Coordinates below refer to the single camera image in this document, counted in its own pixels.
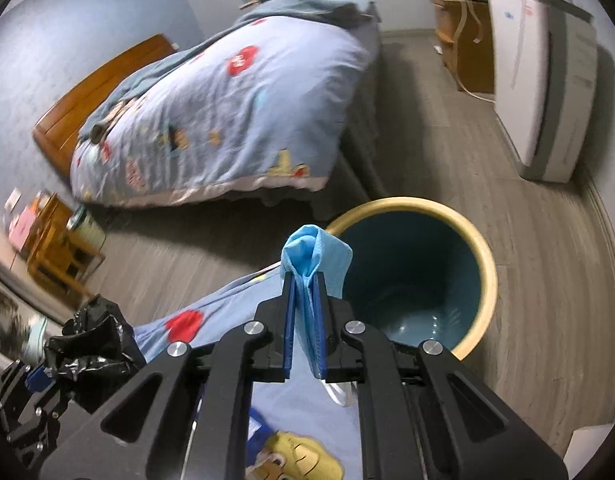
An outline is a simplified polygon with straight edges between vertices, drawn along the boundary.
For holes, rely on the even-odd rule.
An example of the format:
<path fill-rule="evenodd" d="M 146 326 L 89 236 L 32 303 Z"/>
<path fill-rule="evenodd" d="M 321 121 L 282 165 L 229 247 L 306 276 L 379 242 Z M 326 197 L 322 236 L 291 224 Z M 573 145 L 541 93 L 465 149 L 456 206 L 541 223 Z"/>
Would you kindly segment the light blue face mask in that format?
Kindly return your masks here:
<path fill-rule="evenodd" d="M 347 243 L 313 224 L 301 226 L 292 233 L 281 251 L 282 270 L 293 274 L 298 292 L 295 330 L 314 376 L 314 275 L 317 272 L 324 274 L 327 295 L 341 299 L 352 259 L 353 249 Z"/>

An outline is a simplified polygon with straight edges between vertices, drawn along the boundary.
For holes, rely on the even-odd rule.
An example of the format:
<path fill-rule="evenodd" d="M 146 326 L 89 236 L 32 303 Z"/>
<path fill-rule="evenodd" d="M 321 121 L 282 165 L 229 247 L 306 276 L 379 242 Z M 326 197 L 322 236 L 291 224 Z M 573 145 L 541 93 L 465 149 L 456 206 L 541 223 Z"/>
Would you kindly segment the black plastic bag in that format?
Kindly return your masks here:
<path fill-rule="evenodd" d="M 120 307 L 100 295 L 47 340 L 45 357 L 52 378 L 88 413 L 147 365 Z"/>

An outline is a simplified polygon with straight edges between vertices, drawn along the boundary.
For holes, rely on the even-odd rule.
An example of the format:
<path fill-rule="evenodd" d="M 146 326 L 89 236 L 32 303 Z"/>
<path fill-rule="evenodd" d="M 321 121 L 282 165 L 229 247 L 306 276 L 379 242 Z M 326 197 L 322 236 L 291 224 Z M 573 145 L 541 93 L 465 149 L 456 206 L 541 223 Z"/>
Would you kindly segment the teal and yellow trash bin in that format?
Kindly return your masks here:
<path fill-rule="evenodd" d="M 343 297 L 358 320 L 399 344 L 441 342 L 457 359 L 475 351 L 496 309 L 489 244 L 455 209 L 424 198 L 372 200 L 328 233 L 353 252 Z"/>

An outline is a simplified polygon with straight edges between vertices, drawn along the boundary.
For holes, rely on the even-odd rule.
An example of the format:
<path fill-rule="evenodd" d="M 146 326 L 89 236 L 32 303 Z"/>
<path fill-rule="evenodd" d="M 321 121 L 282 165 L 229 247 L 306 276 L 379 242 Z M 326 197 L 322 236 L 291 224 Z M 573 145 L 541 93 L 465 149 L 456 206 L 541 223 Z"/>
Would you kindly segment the blue cartoon cloth cushion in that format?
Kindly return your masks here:
<path fill-rule="evenodd" d="M 262 301 L 279 296 L 282 282 L 279 266 L 238 278 L 184 309 L 137 326 L 138 347 L 150 361 L 178 340 L 193 348 L 218 341 L 251 321 Z M 251 413 L 249 479 L 362 478 L 355 393 L 315 378 L 300 341 L 293 344 L 286 382 L 254 385 Z"/>

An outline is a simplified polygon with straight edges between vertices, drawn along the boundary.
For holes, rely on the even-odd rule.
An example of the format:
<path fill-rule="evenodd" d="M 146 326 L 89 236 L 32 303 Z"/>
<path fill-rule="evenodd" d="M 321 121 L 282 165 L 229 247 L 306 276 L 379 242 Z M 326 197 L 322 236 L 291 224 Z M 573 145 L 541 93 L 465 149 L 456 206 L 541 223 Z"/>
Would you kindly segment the small wooden stool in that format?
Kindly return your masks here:
<path fill-rule="evenodd" d="M 47 196 L 30 233 L 27 273 L 48 294 L 76 309 L 94 298 L 86 282 L 106 259 L 103 252 L 68 229 L 73 211 L 56 193 Z"/>

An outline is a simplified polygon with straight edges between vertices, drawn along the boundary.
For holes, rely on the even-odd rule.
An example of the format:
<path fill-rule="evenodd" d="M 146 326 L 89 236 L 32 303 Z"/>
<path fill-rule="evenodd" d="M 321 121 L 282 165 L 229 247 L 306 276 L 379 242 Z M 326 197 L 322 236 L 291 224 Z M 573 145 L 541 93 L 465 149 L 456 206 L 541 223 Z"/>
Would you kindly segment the bed with cartoon blue quilt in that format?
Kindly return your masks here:
<path fill-rule="evenodd" d="M 379 198 L 373 0 L 270 0 L 127 76 L 70 166 L 83 203 L 178 206 L 244 194 L 319 219 Z"/>

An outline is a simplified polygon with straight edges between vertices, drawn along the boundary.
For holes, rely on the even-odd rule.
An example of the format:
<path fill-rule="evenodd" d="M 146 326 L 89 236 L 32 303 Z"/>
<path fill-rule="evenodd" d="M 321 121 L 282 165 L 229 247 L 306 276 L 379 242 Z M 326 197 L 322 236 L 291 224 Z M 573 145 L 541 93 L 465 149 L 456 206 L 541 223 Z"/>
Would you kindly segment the white green jar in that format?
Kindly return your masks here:
<path fill-rule="evenodd" d="M 96 249 L 101 249 L 106 241 L 106 232 L 84 206 L 74 211 L 66 222 L 66 228 Z"/>

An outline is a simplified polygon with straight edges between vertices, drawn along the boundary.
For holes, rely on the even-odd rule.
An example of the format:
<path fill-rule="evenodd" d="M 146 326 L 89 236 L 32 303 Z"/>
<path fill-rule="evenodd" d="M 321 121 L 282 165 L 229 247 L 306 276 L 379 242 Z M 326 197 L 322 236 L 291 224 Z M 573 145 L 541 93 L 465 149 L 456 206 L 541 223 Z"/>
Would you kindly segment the wooden headboard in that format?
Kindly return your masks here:
<path fill-rule="evenodd" d="M 161 34 L 135 44 L 76 84 L 36 122 L 33 139 L 63 181 L 70 178 L 78 130 L 89 115 L 126 77 L 175 52 Z"/>

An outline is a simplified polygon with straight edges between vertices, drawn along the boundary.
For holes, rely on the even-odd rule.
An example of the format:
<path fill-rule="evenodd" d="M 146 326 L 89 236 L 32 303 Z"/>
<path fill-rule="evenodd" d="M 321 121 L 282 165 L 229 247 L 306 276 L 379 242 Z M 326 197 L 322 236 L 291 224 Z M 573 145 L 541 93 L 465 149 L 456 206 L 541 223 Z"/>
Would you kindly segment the wooden cabinet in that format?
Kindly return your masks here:
<path fill-rule="evenodd" d="M 459 91 L 493 94 L 494 47 L 490 6 L 480 0 L 430 0 L 442 60 Z"/>

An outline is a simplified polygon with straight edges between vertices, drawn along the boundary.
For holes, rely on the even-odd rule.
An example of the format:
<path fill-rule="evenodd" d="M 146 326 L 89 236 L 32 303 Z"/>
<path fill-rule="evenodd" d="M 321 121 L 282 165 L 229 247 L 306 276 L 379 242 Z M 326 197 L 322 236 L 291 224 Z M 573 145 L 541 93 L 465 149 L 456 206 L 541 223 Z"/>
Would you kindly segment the white paper sheet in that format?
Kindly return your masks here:
<path fill-rule="evenodd" d="M 573 479 L 592 459 L 610 434 L 612 427 L 612 424 L 586 426 L 573 431 L 563 458 L 570 479 Z"/>

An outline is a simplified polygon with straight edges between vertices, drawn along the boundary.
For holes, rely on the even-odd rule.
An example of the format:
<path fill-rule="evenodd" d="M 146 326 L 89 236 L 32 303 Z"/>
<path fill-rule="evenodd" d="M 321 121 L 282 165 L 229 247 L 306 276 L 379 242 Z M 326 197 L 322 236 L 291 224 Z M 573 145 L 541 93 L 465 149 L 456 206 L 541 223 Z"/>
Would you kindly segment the white air purifier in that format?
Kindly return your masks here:
<path fill-rule="evenodd" d="M 596 91 L 592 14 L 565 0 L 487 0 L 494 110 L 525 180 L 571 179 Z"/>

